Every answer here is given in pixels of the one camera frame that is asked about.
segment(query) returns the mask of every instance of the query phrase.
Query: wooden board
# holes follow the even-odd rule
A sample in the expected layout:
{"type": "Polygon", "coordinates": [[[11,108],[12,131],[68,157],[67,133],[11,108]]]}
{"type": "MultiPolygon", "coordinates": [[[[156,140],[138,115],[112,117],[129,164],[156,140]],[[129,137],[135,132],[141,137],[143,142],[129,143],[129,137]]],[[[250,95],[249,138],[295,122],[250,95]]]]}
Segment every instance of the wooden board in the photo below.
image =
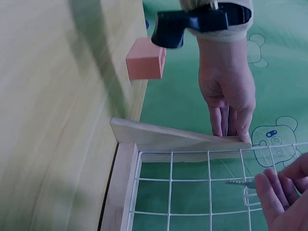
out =
{"type": "Polygon", "coordinates": [[[101,231],[126,231],[137,158],[138,149],[135,143],[119,144],[104,207],[101,231]]]}
{"type": "Polygon", "coordinates": [[[126,55],[147,36],[141,0],[0,4],[0,230],[96,231],[117,145],[146,81],[126,55]]]}
{"type": "Polygon", "coordinates": [[[143,152],[223,151],[251,148],[251,144],[241,142],[238,137],[215,137],[116,117],[112,118],[111,127],[118,142],[136,142],[139,151],[143,152]]]}

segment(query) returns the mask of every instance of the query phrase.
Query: pink foam block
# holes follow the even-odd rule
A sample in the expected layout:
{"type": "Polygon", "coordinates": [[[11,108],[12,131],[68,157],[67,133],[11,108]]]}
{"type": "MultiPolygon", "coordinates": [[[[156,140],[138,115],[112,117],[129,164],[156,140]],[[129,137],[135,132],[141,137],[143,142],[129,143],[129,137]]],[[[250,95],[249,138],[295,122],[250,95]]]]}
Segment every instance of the pink foam block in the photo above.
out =
{"type": "Polygon", "coordinates": [[[151,37],[138,38],[126,57],[130,80],[161,79],[166,49],[151,42],[151,37]]]}

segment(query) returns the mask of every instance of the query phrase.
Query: metal grid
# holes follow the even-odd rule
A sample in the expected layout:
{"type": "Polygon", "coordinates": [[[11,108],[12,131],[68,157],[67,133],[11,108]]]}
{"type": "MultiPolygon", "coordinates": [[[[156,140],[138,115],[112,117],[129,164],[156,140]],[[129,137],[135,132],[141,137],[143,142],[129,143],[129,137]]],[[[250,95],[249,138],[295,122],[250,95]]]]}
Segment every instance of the metal grid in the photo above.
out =
{"type": "MultiPolygon", "coordinates": [[[[168,212],[167,213],[153,213],[153,212],[141,212],[141,211],[135,211],[133,208],[133,197],[131,197],[130,204],[129,204],[129,214],[144,214],[144,215],[155,215],[155,216],[166,216],[167,217],[167,231],[170,229],[170,217],[171,216],[183,216],[183,217],[191,217],[191,216],[208,216],[209,217],[209,230],[213,230],[213,222],[212,222],[212,217],[213,216],[219,216],[219,215],[229,215],[229,214],[240,214],[240,213],[247,213],[248,214],[248,227],[249,231],[252,230],[251,228],[251,215],[250,213],[253,211],[258,211],[262,210],[262,208],[251,208],[256,205],[260,205],[260,202],[257,203],[249,203],[249,198],[251,197],[256,197],[256,193],[250,193],[250,189],[245,187],[243,189],[243,200],[244,200],[244,205],[247,207],[246,210],[241,210],[241,211],[233,211],[233,212],[223,212],[223,213],[213,213],[212,211],[212,186],[211,183],[214,181],[228,181],[228,180],[242,180],[243,178],[225,178],[225,179],[212,179],[211,178],[211,164],[210,164],[210,156],[211,154],[214,153],[223,153],[223,152],[239,152],[240,157],[241,157],[241,162],[242,162],[242,169],[243,169],[243,175],[244,175],[244,180],[249,180],[253,179],[254,177],[247,177],[245,173],[245,168],[244,168],[244,159],[243,159],[243,152],[247,151],[253,151],[253,150],[264,150],[264,149],[269,149],[270,157],[273,163],[273,168],[275,172],[277,173],[277,169],[275,166],[274,162],[274,157],[272,153],[272,148],[284,148],[284,147],[293,147],[294,152],[296,157],[298,158],[298,153],[296,148],[298,146],[302,145],[308,145],[308,142],[303,142],[303,143],[293,143],[293,144],[285,144],[285,145],[273,145],[273,146],[264,146],[264,147],[252,147],[250,149],[243,149],[243,150],[225,150],[225,151],[201,151],[201,152],[139,152],[138,155],[138,163],[141,161],[141,155],[143,154],[170,154],[171,155],[171,160],[170,160],[170,178],[169,179],[151,179],[151,178],[138,178],[138,172],[139,172],[139,165],[137,165],[135,169],[135,177],[134,177],[134,183],[133,183],[133,188],[132,188],[132,195],[134,195],[135,190],[136,190],[136,183],[137,181],[140,180],[146,180],[146,181],[165,181],[169,182],[169,197],[168,197],[168,212]],[[173,157],[175,154],[207,154],[207,165],[208,165],[208,179],[202,179],[202,180],[176,180],[172,178],[172,168],[173,168],[173,157]],[[204,213],[204,214],[175,214],[171,213],[171,192],[172,192],[172,182],[208,182],[209,186],[209,213],[204,213]]],[[[128,223],[127,223],[127,231],[129,230],[129,227],[132,227],[132,222],[131,220],[132,216],[128,216],[128,223]]]]}

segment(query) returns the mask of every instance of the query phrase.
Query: teddy bear print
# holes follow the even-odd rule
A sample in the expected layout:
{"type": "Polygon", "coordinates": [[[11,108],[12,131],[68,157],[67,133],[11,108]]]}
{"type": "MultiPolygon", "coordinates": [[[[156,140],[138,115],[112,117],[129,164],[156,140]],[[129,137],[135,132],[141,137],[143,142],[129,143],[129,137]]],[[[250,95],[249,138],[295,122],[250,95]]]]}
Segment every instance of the teddy bear print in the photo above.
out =
{"type": "Polygon", "coordinates": [[[255,67],[267,67],[269,63],[262,58],[261,47],[265,43],[265,38],[261,34],[252,34],[247,41],[248,62],[255,67]]]}
{"type": "MultiPolygon", "coordinates": [[[[289,116],[282,116],[276,120],[273,126],[257,127],[251,134],[251,141],[254,147],[278,146],[296,143],[295,130],[297,121],[289,116]]],[[[276,164],[282,163],[284,167],[296,160],[301,153],[293,146],[276,147],[271,149],[255,149],[255,158],[262,167],[272,167],[273,160],[276,164]]]]}

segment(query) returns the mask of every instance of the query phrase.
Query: green bedsheet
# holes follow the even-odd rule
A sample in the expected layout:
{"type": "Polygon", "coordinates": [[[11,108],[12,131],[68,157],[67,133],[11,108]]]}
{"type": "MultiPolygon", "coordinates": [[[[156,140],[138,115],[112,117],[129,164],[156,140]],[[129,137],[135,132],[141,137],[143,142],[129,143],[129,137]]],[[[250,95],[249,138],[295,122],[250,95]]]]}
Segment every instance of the green bedsheet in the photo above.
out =
{"type": "MultiPolygon", "coordinates": [[[[156,11],[179,9],[178,0],[144,0],[154,29],[156,11]]],[[[248,31],[248,61],[256,82],[257,108],[250,127],[254,146],[308,141],[308,1],[256,0],[254,25],[248,31]],[[274,136],[267,136],[276,131],[274,136]]],[[[185,32],[184,46],[168,50],[162,80],[151,80],[145,95],[141,121],[160,126],[211,134],[209,113],[198,86],[199,53],[196,39],[185,32]]],[[[298,148],[298,153],[308,146],[298,148]]],[[[277,170],[295,159],[293,147],[273,150],[277,170]]],[[[271,166],[269,151],[251,152],[244,159],[247,176],[271,166]]],[[[143,164],[141,177],[169,178],[168,164],[143,164]]],[[[207,163],[179,163],[173,178],[206,179],[207,163]]],[[[212,178],[243,177],[239,159],[211,161],[212,178]]],[[[166,213],[168,182],[140,181],[136,210],[166,213]]],[[[175,182],[172,213],[208,213],[208,182],[175,182]]],[[[245,210],[242,188],[212,183],[214,213],[245,210]]],[[[266,230],[262,211],[251,213],[252,230],[266,230]]],[[[209,218],[171,217],[171,231],[209,230],[209,218]]],[[[166,216],[135,215],[134,231],[167,229],[166,216]]],[[[213,230],[248,230],[247,213],[213,216],[213,230]]]]}

